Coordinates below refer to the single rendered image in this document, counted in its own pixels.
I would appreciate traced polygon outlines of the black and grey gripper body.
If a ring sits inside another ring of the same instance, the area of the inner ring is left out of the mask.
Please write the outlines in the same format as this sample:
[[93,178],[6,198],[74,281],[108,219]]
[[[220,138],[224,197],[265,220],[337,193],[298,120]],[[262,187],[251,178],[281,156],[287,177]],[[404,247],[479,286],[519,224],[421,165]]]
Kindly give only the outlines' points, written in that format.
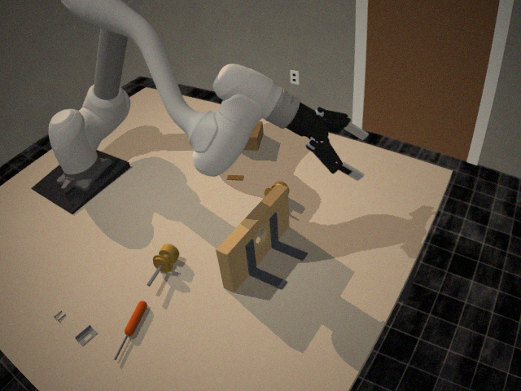
[[308,106],[300,103],[298,112],[296,113],[292,122],[286,127],[290,131],[298,134],[299,136],[306,136],[309,138],[312,136],[315,141],[321,142],[324,141],[323,137],[318,132],[317,128],[321,126],[326,136],[328,137],[328,132],[330,130],[328,125],[320,125],[319,121],[323,120],[321,116],[317,115],[317,113]]

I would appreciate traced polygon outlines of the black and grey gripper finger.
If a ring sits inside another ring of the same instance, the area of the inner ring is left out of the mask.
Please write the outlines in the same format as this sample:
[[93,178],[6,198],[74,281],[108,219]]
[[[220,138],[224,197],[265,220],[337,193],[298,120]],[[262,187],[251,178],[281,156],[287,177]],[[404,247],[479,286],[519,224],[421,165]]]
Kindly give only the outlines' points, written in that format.
[[332,174],[339,170],[357,181],[363,178],[364,174],[362,172],[341,161],[334,148],[331,146],[330,140],[326,136],[324,129],[319,126],[317,130],[323,137],[324,141],[322,143],[315,141],[315,139],[311,136],[306,147],[315,154],[315,156],[329,169]]
[[[362,141],[367,136],[369,136],[369,134],[367,132],[365,132],[361,128],[359,128],[356,125],[354,125],[353,123],[351,123],[350,122],[351,119],[347,118],[348,115],[345,113],[328,111],[328,110],[325,110],[320,107],[315,112],[317,113],[317,115],[321,116],[322,119],[326,119],[326,120],[320,120],[319,121],[320,125],[328,125],[330,129],[344,128],[349,133],[355,135]],[[331,119],[333,121],[331,121],[329,119]]]

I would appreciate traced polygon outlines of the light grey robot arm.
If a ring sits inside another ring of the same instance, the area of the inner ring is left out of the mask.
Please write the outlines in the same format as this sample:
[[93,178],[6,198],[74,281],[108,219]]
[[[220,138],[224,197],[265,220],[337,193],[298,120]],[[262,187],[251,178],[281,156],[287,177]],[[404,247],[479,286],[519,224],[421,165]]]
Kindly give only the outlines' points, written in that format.
[[137,13],[142,1],[61,0],[74,16],[100,28],[94,85],[82,108],[60,111],[49,124],[50,145],[64,172],[57,183],[66,192],[73,187],[88,191],[112,164],[96,150],[129,113],[130,98],[120,87],[128,38],[142,52],[166,111],[194,149],[194,167],[204,175],[223,174],[239,158],[261,118],[284,129],[298,112],[299,98],[238,64],[223,67],[212,85],[222,99],[217,112],[190,108],[158,33]]

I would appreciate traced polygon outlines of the orange-handled screwdriver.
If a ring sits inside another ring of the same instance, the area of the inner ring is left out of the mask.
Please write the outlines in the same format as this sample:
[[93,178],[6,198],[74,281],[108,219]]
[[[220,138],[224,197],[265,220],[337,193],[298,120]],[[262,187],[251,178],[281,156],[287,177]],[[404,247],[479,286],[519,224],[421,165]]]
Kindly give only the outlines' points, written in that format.
[[121,351],[121,349],[122,349],[122,347],[123,347],[127,337],[128,336],[132,336],[134,334],[134,332],[135,332],[135,330],[136,330],[136,328],[137,328],[137,326],[138,326],[138,324],[139,324],[139,322],[140,322],[140,320],[141,320],[141,318],[142,318],[146,308],[147,308],[147,303],[145,301],[140,301],[138,303],[138,305],[137,305],[137,307],[136,307],[136,309],[135,309],[131,319],[129,320],[129,322],[128,322],[126,328],[125,328],[125,335],[126,336],[125,336],[125,338],[124,338],[124,340],[123,340],[123,342],[122,342],[122,344],[121,344],[121,346],[120,346],[120,348],[119,348],[119,350],[118,350],[118,352],[117,352],[117,354],[116,354],[116,356],[114,358],[115,360],[117,359],[117,357],[118,357],[118,355],[119,355],[119,353],[120,353],[120,351]]

